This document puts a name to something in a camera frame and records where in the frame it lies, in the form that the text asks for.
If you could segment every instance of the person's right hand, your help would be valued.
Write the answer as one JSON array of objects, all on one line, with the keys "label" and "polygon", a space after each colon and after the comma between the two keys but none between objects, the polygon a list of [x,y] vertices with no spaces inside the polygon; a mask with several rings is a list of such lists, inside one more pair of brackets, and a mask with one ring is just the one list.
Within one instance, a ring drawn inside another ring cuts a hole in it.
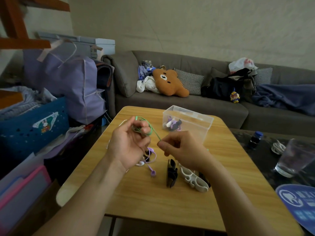
[{"label": "person's right hand", "polygon": [[202,171],[211,154],[188,131],[174,131],[158,142],[165,156],[172,155],[190,170]]}]

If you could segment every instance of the hand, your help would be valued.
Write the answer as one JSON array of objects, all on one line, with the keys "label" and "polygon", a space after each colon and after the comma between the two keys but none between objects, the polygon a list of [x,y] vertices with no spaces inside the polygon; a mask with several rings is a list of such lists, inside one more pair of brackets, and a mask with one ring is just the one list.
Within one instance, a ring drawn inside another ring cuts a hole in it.
[{"label": "hand", "polygon": [[119,160],[126,171],[142,159],[151,142],[150,137],[134,132],[133,125],[141,127],[143,134],[151,131],[148,122],[136,121],[133,116],[113,131],[106,153]]},{"label": "hand", "polygon": [[165,156],[172,155],[180,164],[190,170],[202,172],[203,166],[211,158],[207,149],[195,140],[188,131],[174,131],[158,142]]}]

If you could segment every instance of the purple storage bag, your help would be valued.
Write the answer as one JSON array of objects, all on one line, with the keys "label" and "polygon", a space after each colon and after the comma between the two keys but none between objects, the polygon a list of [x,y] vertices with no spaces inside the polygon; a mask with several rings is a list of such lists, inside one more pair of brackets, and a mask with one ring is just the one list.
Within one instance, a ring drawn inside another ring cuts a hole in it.
[{"label": "purple storage bag", "polygon": [[[64,42],[75,47],[65,61],[61,54]],[[51,43],[50,49],[23,50],[25,84],[37,90],[46,88],[57,97],[65,96],[68,115],[87,125],[105,113],[101,97],[104,90],[96,88],[95,62],[87,56],[74,56],[76,50],[76,45],[67,39]]]}]

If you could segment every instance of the blue basket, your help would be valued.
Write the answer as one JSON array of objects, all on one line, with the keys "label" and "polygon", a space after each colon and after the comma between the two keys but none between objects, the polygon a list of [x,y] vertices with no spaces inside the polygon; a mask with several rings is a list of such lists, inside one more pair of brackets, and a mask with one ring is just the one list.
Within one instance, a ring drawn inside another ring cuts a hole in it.
[{"label": "blue basket", "polygon": [[68,114],[62,97],[20,116],[0,121],[1,155],[24,160],[68,129]]}]

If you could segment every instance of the bag strap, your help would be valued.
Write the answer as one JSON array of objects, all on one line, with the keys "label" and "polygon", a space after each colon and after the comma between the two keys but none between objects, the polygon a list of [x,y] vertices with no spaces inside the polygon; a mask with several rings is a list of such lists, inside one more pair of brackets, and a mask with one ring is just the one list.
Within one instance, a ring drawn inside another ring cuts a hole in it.
[{"label": "bag strap", "polygon": [[98,47],[96,45],[92,45],[91,46],[91,50],[99,50],[100,52],[97,53],[97,60],[101,61],[100,59],[102,58],[102,56],[104,55],[104,50],[102,47]]},{"label": "bag strap", "polygon": [[68,59],[70,59],[70,58],[74,55],[74,53],[77,51],[77,46],[76,46],[75,43],[73,43],[73,41],[71,41],[71,40],[69,40],[69,39],[64,39],[64,38],[62,38],[62,39],[59,39],[59,40],[57,40],[57,41],[51,43],[51,44],[50,44],[50,46],[51,46],[50,49],[43,49],[43,50],[42,50],[42,53],[39,55],[39,57],[37,58],[37,60],[38,60],[39,62],[43,62],[44,59],[47,57],[47,55],[49,54],[50,51],[56,49],[57,47],[59,47],[61,44],[65,43],[65,42],[72,43],[72,44],[74,45],[74,47],[75,47],[75,49],[74,49],[72,55],[70,55],[70,57],[68,58]]}]

